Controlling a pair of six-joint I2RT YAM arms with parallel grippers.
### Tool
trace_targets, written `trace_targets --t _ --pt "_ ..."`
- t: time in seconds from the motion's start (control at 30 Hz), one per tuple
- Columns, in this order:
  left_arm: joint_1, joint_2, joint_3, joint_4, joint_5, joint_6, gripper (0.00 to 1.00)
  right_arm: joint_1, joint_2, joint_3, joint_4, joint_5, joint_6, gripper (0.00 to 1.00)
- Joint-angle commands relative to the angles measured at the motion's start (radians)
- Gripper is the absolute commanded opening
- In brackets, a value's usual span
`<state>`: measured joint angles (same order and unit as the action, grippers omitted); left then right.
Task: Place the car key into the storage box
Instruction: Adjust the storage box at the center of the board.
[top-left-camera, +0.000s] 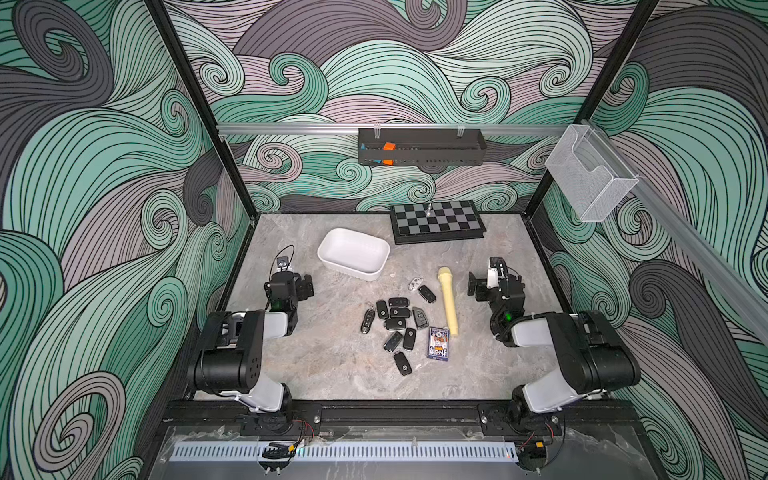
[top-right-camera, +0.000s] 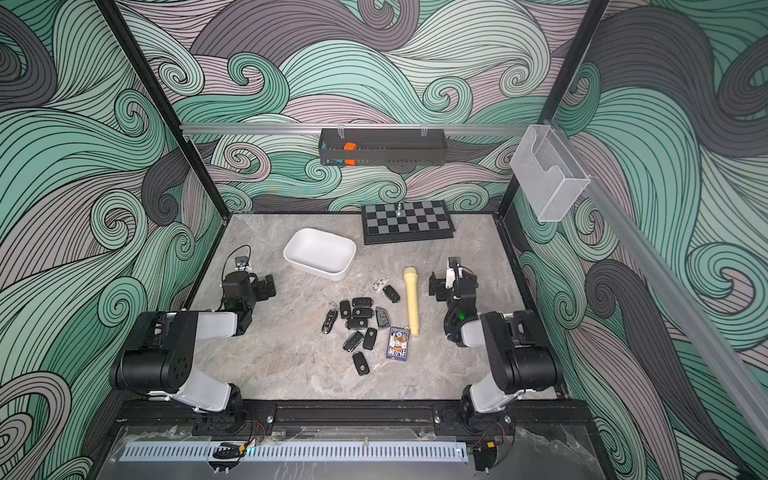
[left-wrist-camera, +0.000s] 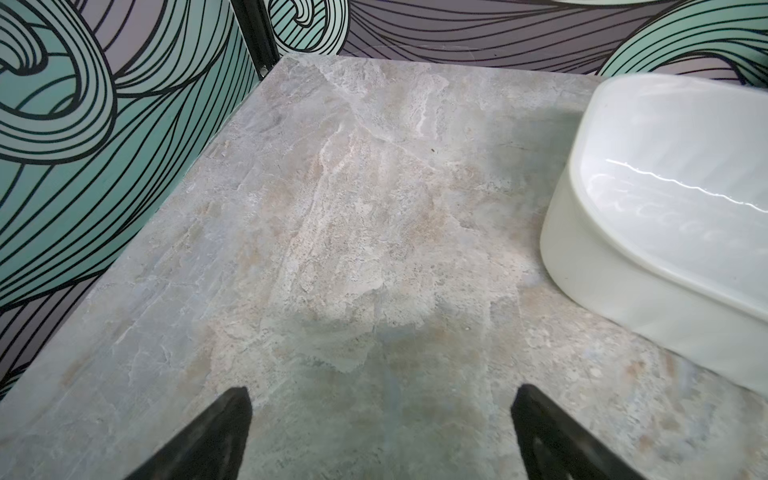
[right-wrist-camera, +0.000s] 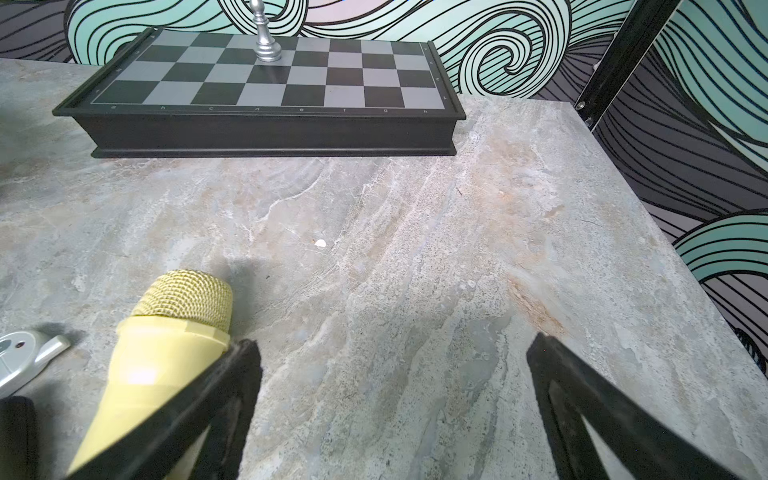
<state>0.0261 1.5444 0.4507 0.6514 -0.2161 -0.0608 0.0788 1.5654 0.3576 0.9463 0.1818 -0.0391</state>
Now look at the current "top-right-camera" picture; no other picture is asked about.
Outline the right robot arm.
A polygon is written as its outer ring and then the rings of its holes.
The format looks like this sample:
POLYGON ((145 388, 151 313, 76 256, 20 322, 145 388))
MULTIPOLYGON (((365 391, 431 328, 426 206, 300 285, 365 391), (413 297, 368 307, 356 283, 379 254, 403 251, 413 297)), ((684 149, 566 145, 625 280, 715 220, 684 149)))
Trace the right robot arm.
POLYGON ((503 413, 524 393, 544 391, 562 378, 555 355, 528 329, 527 322, 537 318, 534 312, 479 313, 477 288, 476 275, 461 267, 444 278, 432 274, 428 283, 429 294, 447 306, 446 339, 463 348, 483 348, 489 360, 489 373, 467 386, 460 400, 457 417, 468 428, 503 413))

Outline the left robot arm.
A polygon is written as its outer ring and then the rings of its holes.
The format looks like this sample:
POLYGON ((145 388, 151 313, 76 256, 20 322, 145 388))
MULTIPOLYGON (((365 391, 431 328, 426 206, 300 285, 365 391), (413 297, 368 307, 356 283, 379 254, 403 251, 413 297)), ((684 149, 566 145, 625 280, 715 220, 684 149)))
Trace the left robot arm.
POLYGON ((114 389, 165 401, 196 412, 233 410, 236 386, 194 366, 195 346, 208 340, 242 336, 254 307, 276 295, 274 277, 238 270, 222 280, 223 300, 212 311, 145 311, 137 317, 110 368, 114 389))

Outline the black car key lowest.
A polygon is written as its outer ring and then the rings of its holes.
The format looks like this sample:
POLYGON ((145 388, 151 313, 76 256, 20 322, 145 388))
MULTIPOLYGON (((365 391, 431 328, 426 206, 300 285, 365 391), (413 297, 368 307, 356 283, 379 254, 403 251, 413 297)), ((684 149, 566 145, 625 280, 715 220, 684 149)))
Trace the black car key lowest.
POLYGON ((358 351, 352 355, 355 371, 358 375, 364 376, 370 373, 370 368, 365 355, 362 351, 358 351))

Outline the grey black car key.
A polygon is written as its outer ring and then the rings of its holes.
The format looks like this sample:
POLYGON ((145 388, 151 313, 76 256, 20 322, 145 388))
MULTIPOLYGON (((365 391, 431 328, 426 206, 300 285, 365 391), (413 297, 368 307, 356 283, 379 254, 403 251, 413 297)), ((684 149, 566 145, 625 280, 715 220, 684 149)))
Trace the grey black car key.
POLYGON ((387 310, 383 307, 375 308, 376 320, 379 329, 385 329, 391 326, 391 319, 387 310))

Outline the white storage box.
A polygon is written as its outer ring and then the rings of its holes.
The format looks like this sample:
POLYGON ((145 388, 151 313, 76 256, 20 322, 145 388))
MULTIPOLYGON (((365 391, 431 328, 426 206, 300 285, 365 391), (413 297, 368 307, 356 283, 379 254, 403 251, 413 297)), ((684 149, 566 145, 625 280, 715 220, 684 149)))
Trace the white storage box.
POLYGON ((284 259, 295 269, 330 281, 343 280, 356 255, 355 242, 314 228, 302 228, 283 250, 284 259))

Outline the black chrome slim car key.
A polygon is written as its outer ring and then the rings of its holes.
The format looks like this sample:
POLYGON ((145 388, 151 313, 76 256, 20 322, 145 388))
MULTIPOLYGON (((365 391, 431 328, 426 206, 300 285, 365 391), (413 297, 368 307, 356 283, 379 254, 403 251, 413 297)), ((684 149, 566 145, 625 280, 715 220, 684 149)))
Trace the black chrome slim car key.
POLYGON ((336 308, 330 309, 325 316, 324 322, 321 327, 321 332, 323 334, 329 334, 332 331, 333 326, 336 320, 338 319, 338 317, 339 317, 339 311, 336 308))

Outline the black flip car key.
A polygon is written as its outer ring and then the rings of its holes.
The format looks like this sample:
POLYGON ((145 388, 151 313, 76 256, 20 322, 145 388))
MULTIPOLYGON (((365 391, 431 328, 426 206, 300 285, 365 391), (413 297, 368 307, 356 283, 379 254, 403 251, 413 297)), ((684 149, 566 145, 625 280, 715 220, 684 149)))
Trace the black flip car key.
POLYGON ((343 350, 353 352, 364 340, 365 336, 361 331, 355 331, 343 344, 343 350))

